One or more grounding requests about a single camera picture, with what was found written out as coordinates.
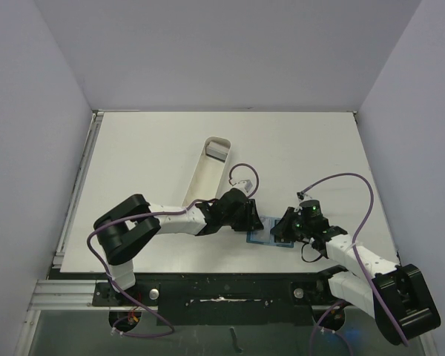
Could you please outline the blue card holder wallet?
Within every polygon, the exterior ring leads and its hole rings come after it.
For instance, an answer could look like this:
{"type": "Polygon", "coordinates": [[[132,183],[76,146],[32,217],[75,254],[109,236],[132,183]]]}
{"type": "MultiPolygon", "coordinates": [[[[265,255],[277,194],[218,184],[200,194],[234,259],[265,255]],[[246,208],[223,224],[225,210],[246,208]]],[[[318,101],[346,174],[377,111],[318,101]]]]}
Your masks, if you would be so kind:
{"type": "Polygon", "coordinates": [[[279,239],[271,233],[271,229],[278,224],[280,218],[261,216],[263,229],[259,231],[248,232],[246,242],[258,245],[267,245],[280,248],[294,248],[294,243],[286,239],[279,239]]]}

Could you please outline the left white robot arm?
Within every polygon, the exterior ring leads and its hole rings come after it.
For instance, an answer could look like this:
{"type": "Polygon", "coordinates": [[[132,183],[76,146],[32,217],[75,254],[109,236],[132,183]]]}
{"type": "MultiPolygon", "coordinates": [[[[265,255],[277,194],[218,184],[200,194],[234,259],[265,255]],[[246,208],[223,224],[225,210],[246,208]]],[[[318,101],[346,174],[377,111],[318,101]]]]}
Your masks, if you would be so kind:
{"type": "Polygon", "coordinates": [[[133,258],[158,234],[206,236],[222,227],[236,232],[263,229],[256,202],[238,188],[219,199],[194,200],[186,207],[165,207],[149,203],[134,194],[93,224],[93,237],[101,245],[103,265],[111,283],[110,296],[121,305],[136,296],[133,258]]]}

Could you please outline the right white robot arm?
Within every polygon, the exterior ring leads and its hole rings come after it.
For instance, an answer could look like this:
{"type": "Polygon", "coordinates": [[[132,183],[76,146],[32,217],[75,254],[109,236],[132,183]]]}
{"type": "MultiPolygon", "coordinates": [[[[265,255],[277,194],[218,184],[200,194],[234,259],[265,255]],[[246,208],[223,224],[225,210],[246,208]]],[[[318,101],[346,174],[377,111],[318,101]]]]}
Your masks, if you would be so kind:
{"type": "Polygon", "coordinates": [[[420,269],[402,266],[353,241],[331,225],[317,200],[287,208],[271,234],[285,242],[307,242],[323,257],[343,267],[315,285],[324,303],[342,299],[371,316],[380,333],[400,345],[441,325],[441,316],[420,269]]]}

